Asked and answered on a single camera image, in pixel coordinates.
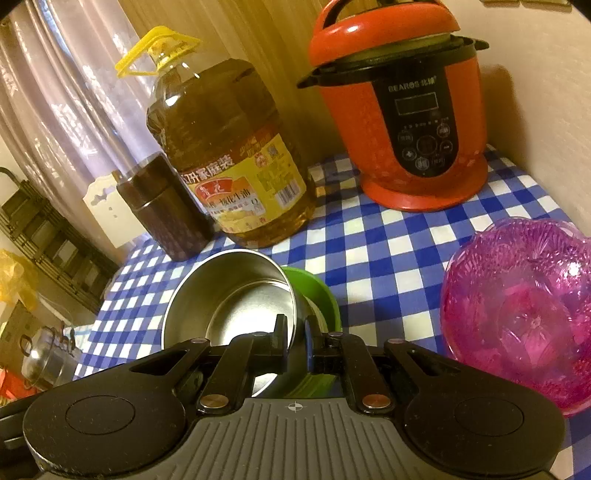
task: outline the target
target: orange pressure cooker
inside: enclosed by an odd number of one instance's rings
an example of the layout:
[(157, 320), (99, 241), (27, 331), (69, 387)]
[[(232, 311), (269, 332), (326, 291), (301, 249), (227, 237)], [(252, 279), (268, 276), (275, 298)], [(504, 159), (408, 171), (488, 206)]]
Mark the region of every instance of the orange pressure cooker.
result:
[(441, 210), (476, 194), (487, 175), (486, 121), (476, 51), (439, 0), (381, 0), (337, 21), (331, 0), (314, 26), (320, 92), (359, 167), (363, 191), (409, 211)]

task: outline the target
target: table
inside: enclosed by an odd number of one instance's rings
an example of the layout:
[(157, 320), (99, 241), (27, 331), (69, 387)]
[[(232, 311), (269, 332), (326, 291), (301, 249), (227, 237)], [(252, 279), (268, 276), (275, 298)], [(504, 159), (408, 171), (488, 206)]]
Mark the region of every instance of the table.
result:
[[(508, 217), (568, 220), (555, 201), (499, 152), (486, 152), (488, 184), (443, 212), (402, 213), (362, 193), (345, 156), (311, 169), (319, 194), (308, 227), (261, 249), (279, 265), (304, 268), (330, 287), (345, 331), (368, 345), (406, 338), (446, 353), (439, 325), (439, 294), (452, 254), (491, 222)], [(84, 377), (160, 350), (163, 316), (175, 288), (195, 263), (236, 245), (218, 233), (196, 258), (172, 262), (148, 240), (129, 256), (83, 345), (76, 375)], [(553, 472), (591, 478), (591, 409), (567, 422)]]

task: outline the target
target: barcode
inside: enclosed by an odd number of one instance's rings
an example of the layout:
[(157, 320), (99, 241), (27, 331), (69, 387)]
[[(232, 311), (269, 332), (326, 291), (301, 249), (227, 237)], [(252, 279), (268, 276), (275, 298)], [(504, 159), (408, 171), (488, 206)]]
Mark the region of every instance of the barcode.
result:
[(281, 208), (285, 208), (290, 202), (300, 194), (300, 186), (297, 181), (293, 179), (287, 184), (287, 186), (275, 195), (275, 200), (281, 205)]

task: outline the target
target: curtain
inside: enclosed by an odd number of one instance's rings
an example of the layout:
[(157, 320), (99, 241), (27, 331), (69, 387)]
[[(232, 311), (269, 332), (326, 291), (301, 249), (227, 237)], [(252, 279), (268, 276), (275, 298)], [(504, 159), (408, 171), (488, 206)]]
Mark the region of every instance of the curtain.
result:
[[(314, 22), (328, 0), (119, 2), (140, 36), (156, 25), (165, 25), (201, 38), (204, 48), (250, 61), (308, 165), (344, 150), (318, 89), (296, 89), (297, 81), (311, 69), (308, 44)], [(377, 6), (378, 0), (353, 0), (340, 18)]]
[(0, 25), (0, 134), (35, 187), (116, 261), (132, 245), (115, 248), (82, 198), (160, 150), (145, 126), (152, 78), (120, 80), (113, 68), (138, 40), (116, 0), (27, 0)]

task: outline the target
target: display screen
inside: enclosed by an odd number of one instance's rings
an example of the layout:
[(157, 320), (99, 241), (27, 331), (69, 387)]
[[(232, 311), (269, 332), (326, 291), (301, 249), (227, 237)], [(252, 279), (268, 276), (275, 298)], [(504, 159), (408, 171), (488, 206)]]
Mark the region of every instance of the display screen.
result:
[(427, 112), (437, 108), (439, 108), (439, 104), (437, 103), (437, 95), (435, 95), (435, 92), (396, 100), (396, 110), (398, 110), (399, 115)]

